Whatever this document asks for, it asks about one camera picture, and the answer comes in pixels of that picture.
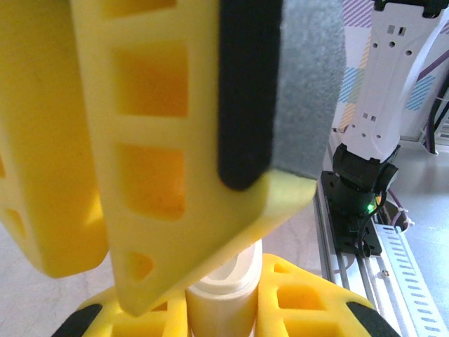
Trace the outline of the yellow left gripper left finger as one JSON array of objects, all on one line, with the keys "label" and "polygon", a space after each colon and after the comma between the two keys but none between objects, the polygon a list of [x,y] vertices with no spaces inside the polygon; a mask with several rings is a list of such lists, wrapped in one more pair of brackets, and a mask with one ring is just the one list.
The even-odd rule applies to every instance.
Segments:
[{"label": "yellow left gripper left finger", "polygon": [[183,292],[134,317],[119,305],[114,287],[82,303],[52,337],[190,337]]}]

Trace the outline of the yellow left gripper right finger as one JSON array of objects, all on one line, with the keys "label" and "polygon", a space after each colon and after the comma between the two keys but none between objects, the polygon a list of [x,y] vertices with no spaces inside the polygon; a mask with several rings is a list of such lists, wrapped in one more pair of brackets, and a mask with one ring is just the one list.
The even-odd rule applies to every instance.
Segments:
[{"label": "yellow left gripper right finger", "polygon": [[371,302],[269,253],[258,285],[257,337],[401,337]]}]

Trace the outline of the round earbud charging case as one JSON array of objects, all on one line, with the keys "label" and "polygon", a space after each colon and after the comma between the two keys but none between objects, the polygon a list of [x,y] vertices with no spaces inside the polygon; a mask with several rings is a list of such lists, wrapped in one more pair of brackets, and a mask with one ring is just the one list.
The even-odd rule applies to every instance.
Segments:
[{"label": "round earbud charging case", "polygon": [[258,240],[186,290],[193,337],[251,337],[262,254]]}]

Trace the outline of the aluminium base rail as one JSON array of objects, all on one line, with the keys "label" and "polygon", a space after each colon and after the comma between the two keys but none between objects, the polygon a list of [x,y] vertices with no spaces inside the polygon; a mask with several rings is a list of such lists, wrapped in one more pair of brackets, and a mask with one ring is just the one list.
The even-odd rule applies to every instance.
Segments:
[{"label": "aluminium base rail", "polygon": [[363,296],[376,309],[373,291],[366,278],[366,273],[362,270],[361,261],[353,254],[338,253],[335,249],[328,207],[321,182],[317,184],[314,210],[323,278]]}]

